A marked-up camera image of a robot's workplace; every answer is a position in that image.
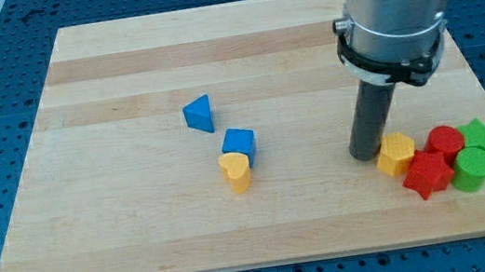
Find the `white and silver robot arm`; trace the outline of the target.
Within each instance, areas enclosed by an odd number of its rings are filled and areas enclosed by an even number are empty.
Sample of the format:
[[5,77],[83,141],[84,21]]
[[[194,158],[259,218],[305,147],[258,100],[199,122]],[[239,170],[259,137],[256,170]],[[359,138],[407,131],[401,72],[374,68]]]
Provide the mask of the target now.
[[447,0],[345,0],[333,21],[346,70],[374,86],[420,87],[440,64]]

